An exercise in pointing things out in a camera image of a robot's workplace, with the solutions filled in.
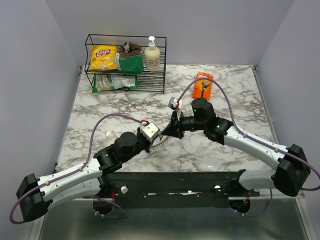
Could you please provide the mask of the silver disc keyring holder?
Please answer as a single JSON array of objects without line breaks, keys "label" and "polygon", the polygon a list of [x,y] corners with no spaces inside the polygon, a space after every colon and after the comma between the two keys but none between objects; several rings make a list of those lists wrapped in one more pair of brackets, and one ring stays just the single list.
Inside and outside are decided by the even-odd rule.
[{"label": "silver disc keyring holder", "polygon": [[171,136],[162,136],[161,138],[157,138],[149,150],[151,152],[154,152],[157,149],[163,147],[165,144],[167,144],[171,139]]}]

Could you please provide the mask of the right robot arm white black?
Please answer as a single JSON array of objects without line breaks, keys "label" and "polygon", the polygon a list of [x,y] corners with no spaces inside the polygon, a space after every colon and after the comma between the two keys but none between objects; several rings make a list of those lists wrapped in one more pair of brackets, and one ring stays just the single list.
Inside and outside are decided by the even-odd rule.
[{"label": "right robot arm white black", "polygon": [[269,170],[245,170],[230,183],[230,191],[241,196],[252,189],[277,189],[295,197],[311,173],[303,149],[269,142],[252,135],[225,118],[216,116],[213,105],[205,98],[192,101],[192,116],[184,116],[182,104],[172,97],[168,107],[173,109],[169,124],[162,135],[182,139],[186,131],[203,131],[211,141],[241,150],[270,167]]}]

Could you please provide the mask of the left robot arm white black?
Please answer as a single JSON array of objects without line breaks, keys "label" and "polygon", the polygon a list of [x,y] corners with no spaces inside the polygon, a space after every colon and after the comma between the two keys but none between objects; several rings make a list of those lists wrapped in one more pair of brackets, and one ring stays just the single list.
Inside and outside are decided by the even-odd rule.
[{"label": "left robot arm white black", "polygon": [[44,216],[54,203],[54,197],[86,181],[93,180],[95,184],[94,187],[84,186],[79,192],[81,197],[107,197],[111,185],[99,179],[119,170],[142,151],[149,152],[160,134],[160,129],[153,123],[140,126],[136,133],[122,133],[113,144],[99,150],[84,163],[47,176],[36,177],[33,173],[25,176],[16,192],[17,202],[14,204],[20,208],[23,222]]}]

